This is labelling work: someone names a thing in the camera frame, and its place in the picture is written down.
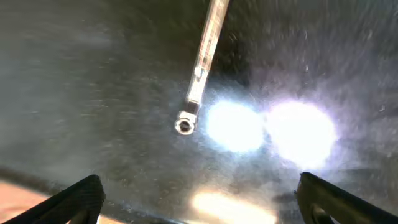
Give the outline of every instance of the scratched surface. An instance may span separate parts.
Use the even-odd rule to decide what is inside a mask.
[[[207,6],[1,1],[0,165],[64,185],[98,174],[127,212],[202,220],[205,189],[302,223],[301,170],[265,146],[222,150],[204,122],[173,130]],[[397,22],[396,1],[231,1],[201,116],[218,98],[315,101],[340,140],[312,172],[398,215]]]

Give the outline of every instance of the black surface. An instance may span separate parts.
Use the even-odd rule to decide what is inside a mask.
[[[398,214],[396,1],[232,1],[198,132],[179,136],[207,6],[1,1],[0,165],[61,185],[98,174],[121,213],[200,220],[191,201],[207,189],[301,223],[300,169],[204,131],[218,98],[293,97],[327,110],[341,137],[312,172]]]

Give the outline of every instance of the orange surface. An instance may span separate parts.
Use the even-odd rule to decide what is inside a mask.
[[[14,218],[46,199],[48,197],[45,195],[13,184],[0,182],[0,223]],[[104,216],[100,216],[98,221],[100,224],[121,223]]]

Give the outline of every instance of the black object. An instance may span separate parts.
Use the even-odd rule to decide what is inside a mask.
[[[12,218],[6,224],[66,223],[95,224],[105,193],[97,175],[90,175],[69,188]]]
[[[304,172],[296,191],[298,205],[306,224],[392,224],[398,217]]]

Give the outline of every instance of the silver wrench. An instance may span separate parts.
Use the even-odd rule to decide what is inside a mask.
[[[183,135],[192,134],[197,124],[198,112],[203,98],[207,76],[211,68],[218,37],[223,26],[229,0],[211,0],[200,48],[185,99],[185,107],[178,114],[175,129]]]

